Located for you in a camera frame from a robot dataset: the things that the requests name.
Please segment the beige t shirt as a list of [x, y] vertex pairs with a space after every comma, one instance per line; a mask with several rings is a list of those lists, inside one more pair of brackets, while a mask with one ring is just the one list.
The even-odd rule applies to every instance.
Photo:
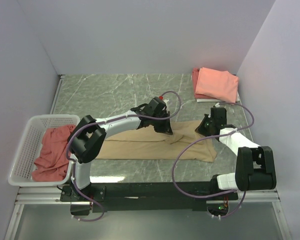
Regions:
[[201, 122], [172, 122], [172, 135], [155, 132], [153, 126], [129, 130], [107, 138], [96, 157], [101, 160], [174, 160], [203, 136], [195, 132]]

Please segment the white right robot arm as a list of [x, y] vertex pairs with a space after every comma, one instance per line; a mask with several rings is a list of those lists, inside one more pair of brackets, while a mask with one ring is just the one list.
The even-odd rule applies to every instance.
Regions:
[[260, 146], [227, 123], [224, 107], [210, 108], [195, 131], [216, 138], [236, 155], [235, 172], [217, 174], [210, 181], [209, 194], [204, 197], [220, 200], [234, 191], [273, 190], [277, 185], [273, 150]]

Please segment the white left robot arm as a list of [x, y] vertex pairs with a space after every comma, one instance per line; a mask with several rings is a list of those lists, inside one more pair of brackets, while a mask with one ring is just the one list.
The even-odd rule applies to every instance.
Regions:
[[92, 195], [91, 162], [99, 155], [107, 138], [149, 126], [157, 133], [172, 135], [171, 117], [161, 97], [154, 97], [149, 103], [112, 117], [93, 118], [91, 115], [83, 117], [68, 138], [65, 149], [66, 158], [73, 164], [72, 195], [78, 201], [84, 201]]

